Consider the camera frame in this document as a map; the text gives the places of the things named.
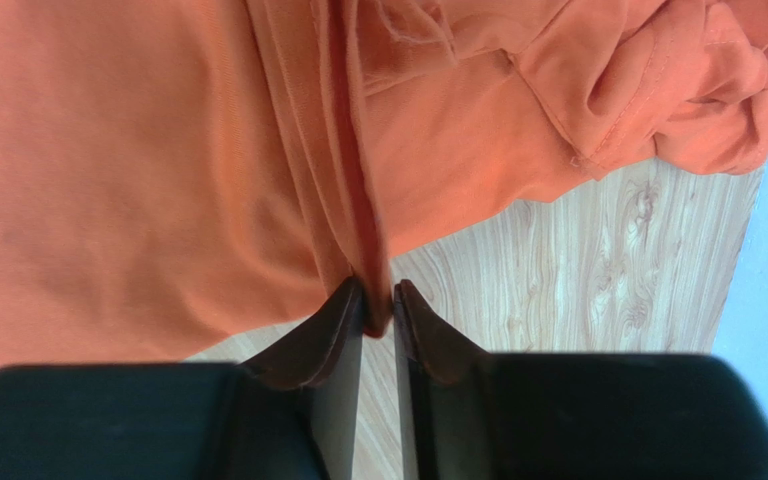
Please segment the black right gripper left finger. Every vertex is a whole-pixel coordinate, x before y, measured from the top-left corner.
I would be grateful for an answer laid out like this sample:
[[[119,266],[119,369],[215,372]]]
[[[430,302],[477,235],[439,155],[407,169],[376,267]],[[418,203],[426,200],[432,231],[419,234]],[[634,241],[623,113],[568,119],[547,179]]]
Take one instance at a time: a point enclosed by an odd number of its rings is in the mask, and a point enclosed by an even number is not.
[[[242,363],[0,369],[0,479],[348,479],[364,290]]]

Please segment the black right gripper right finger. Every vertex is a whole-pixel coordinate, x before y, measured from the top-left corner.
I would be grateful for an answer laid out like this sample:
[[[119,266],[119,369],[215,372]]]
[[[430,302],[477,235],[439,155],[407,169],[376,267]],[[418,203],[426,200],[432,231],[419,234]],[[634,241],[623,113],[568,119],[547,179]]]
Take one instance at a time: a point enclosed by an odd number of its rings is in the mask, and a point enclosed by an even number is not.
[[[408,479],[768,479],[768,421],[708,355],[495,353],[394,289]]]

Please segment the orange t-shirt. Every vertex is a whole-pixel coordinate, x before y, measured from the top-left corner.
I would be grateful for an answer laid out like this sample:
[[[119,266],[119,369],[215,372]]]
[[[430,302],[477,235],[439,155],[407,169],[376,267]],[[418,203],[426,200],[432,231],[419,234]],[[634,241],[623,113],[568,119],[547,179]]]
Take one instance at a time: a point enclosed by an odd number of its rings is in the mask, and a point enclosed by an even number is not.
[[[768,1],[0,1],[0,367],[180,360],[516,200],[768,155]]]

